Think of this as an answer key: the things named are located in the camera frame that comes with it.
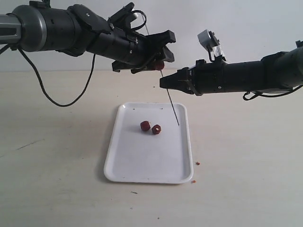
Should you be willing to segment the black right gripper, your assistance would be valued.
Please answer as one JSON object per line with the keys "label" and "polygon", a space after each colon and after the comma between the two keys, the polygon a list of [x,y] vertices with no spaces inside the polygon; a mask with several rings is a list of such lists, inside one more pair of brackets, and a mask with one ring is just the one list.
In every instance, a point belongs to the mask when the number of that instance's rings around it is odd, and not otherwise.
{"label": "black right gripper", "polygon": [[213,63],[207,63],[203,59],[197,60],[193,67],[183,68],[160,78],[160,88],[177,90],[196,96],[227,93],[223,76],[226,65],[227,62],[223,60]]}

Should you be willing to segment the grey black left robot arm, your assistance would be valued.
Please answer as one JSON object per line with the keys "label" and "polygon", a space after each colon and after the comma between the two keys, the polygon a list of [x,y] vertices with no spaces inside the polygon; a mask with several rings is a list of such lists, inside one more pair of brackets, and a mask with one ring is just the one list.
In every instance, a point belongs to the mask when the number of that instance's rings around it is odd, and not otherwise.
{"label": "grey black left robot arm", "polygon": [[128,3],[108,19],[82,4],[55,9],[47,0],[32,0],[0,17],[0,42],[26,52],[57,51],[72,57],[85,52],[113,60],[112,70],[161,70],[175,60],[167,44],[172,31],[143,35],[132,27],[139,10]]}

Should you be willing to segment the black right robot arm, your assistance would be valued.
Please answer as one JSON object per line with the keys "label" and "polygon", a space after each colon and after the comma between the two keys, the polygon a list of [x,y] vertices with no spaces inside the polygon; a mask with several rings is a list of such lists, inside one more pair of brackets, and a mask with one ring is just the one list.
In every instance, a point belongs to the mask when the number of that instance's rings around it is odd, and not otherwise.
{"label": "black right robot arm", "polygon": [[163,89],[201,96],[213,93],[283,93],[303,84],[303,43],[289,52],[277,52],[259,61],[227,63],[217,58],[212,63],[197,60],[160,79]]}

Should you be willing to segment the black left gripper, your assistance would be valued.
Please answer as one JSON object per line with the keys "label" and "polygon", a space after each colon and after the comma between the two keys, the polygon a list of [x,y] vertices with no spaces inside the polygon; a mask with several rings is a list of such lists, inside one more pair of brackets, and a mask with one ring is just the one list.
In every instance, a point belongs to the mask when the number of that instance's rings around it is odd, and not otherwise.
{"label": "black left gripper", "polygon": [[174,32],[140,35],[114,30],[109,34],[87,33],[87,51],[114,60],[112,71],[132,73],[154,70],[154,62],[174,62],[173,52],[166,44],[175,43]]}

